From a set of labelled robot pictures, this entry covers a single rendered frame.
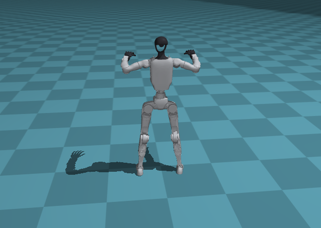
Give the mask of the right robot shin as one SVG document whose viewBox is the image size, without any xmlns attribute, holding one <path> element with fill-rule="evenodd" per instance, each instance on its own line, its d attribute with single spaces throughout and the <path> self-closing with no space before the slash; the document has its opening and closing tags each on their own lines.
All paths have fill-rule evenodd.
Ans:
<svg viewBox="0 0 321 228">
<path fill-rule="evenodd" d="M 182 162 L 181 162 L 182 150 L 181 150 L 181 140 L 180 140 L 180 134 L 179 133 L 177 133 L 177 138 L 178 138 L 178 143 L 173 142 L 174 153 L 175 153 L 175 156 L 177 158 L 178 167 L 179 167 L 179 165 L 182 167 Z"/>
</svg>

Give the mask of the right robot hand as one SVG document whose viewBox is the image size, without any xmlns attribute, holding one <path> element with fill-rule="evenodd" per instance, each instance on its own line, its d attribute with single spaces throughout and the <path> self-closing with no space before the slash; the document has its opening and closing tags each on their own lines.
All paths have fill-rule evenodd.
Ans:
<svg viewBox="0 0 321 228">
<path fill-rule="evenodd" d="M 192 59 L 192 54 L 195 54 L 195 51 L 194 50 L 188 50 L 186 51 L 184 54 L 188 54 L 190 56 L 190 58 Z"/>
</svg>

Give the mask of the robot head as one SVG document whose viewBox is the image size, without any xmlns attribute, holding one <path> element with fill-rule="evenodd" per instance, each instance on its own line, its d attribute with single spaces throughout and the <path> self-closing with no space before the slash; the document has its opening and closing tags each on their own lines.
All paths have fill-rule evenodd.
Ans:
<svg viewBox="0 0 321 228">
<path fill-rule="evenodd" d="M 167 39 L 166 39 L 165 37 L 157 37 L 157 38 L 155 39 L 154 44 L 155 44 L 155 49 L 156 49 L 156 51 L 158 52 L 158 56 L 155 57 L 155 59 L 157 59 L 157 60 L 165 60 L 165 59 L 168 59 L 168 58 L 165 56 L 165 49 L 166 49 L 167 44 L 168 44 Z M 160 47 L 163 47 L 163 46 L 165 45 L 165 48 L 164 48 L 162 51 L 158 51 L 158 50 L 157 50 L 157 47 L 156 47 L 157 45 L 159 45 Z"/>
</svg>

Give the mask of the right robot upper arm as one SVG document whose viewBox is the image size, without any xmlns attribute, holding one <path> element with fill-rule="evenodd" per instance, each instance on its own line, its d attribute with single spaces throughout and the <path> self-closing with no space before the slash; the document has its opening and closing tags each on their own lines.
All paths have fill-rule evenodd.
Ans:
<svg viewBox="0 0 321 228">
<path fill-rule="evenodd" d="M 173 67 L 174 68 L 181 67 L 181 68 L 186 69 L 186 70 L 191 70 L 194 73 L 198 73 L 199 70 L 200 70 L 200 67 L 197 68 L 194 65 L 190 64 L 189 62 L 183 61 L 183 60 L 181 60 L 179 58 L 172 58 L 172 60 L 173 60 Z"/>
</svg>

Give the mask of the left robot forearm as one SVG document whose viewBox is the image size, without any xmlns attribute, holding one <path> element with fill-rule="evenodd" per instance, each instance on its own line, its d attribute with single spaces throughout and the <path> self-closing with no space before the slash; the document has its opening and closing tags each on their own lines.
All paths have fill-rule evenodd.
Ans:
<svg viewBox="0 0 321 228">
<path fill-rule="evenodd" d="M 127 68 L 129 65 L 128 65 L 128 56 L 124 56 L 121 60 L 121 67 L 122 68 Z"/>
</svg>

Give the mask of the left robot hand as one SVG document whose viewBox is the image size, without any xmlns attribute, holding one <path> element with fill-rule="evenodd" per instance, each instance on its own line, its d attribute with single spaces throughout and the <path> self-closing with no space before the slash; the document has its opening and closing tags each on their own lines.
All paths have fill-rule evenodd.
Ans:
<svg viewBox="0 0 321 228">
<path fill-rule="evenodd" d="M 128 61 L 130 60 L 130 57 L 131 57 L 131 56 L 136 56 L 136 55 L 134 54 L 134 52 L 129 52 L 129 51 L 128 51 L 128 52 L 126 51 L 124 55 L 125 55 L 125 56 L 128 56 Z"/>
</svg>

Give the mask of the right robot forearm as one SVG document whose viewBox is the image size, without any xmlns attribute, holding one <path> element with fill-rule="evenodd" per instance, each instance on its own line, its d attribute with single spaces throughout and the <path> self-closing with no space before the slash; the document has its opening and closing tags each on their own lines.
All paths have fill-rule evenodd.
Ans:
<svg viewBox="0 0 321 228">
<path fill-rule="evenodd" d="M 192 54 L 191 56 L 192 56 L 193 65 L 194 65 L 195 67 L 199 68 L 200 65 L 201 65 L 200 62 L 199 62 L 199 58 L 197 57 L 196 54 Z"/>
</svg>

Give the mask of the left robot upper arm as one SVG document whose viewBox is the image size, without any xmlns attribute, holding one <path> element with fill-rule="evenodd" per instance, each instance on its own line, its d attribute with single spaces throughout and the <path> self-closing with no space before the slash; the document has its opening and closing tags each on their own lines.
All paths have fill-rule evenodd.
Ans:
<svg viewBox="0 0 321 228">
<path fill-rule="evenodd" d="M 139 70 L 142 67 L 148 68 L 148 67 L 150 67 L 150 63 L 151 63 L 151 59 L 138 61 L 138 62 L 135 62 L 135 63 L 129 65 L 127 68 L 122 68 L 122 71 L 124 74 L 128 74 L 129 72 Z"/>
</svg>

